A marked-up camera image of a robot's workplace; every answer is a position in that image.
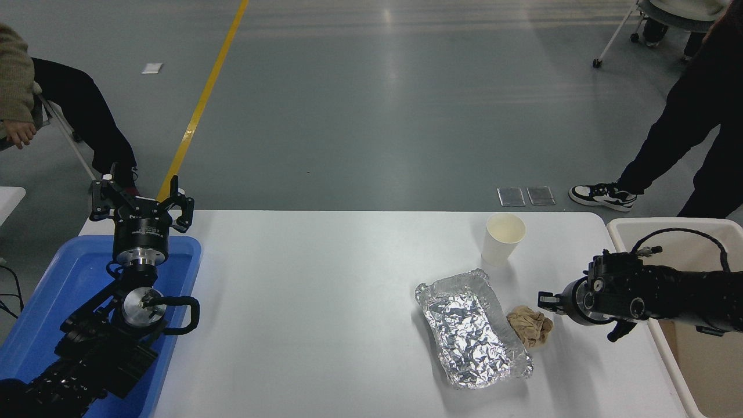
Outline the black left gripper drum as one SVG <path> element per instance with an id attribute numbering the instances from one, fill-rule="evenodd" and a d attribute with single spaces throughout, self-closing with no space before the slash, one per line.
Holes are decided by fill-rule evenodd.
<path id="1" fill-rule="evenodd" d="M 162 214 L 134 214 L 125 207 L 114 211 L 113 253 L 122 254 L 136 248 L 169 251 L 169 230 L 173 219 L 167 212 Z"/>

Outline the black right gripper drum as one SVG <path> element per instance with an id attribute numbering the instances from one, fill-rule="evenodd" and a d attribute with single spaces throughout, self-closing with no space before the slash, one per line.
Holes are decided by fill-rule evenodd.
<path id="1" fill-rule="evenodd" d="M 583 298 L 586 294 L 587 278 L 580 278 L 568 283 L 560 295 L 561 309 L 576 323 L 589 323 L 589 316 L 584 312 Z"/>

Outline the seated person's hand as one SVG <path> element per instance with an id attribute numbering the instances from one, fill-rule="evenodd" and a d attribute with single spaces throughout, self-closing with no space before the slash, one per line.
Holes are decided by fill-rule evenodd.
<path id="1" fill-rule="evenodd" d="M 37 133 L 33 122 L 5 120 L 2 123 L 7 134 L 6 141 L 19 150 L 22 150 L 24 146 L 29 146 Z"/>

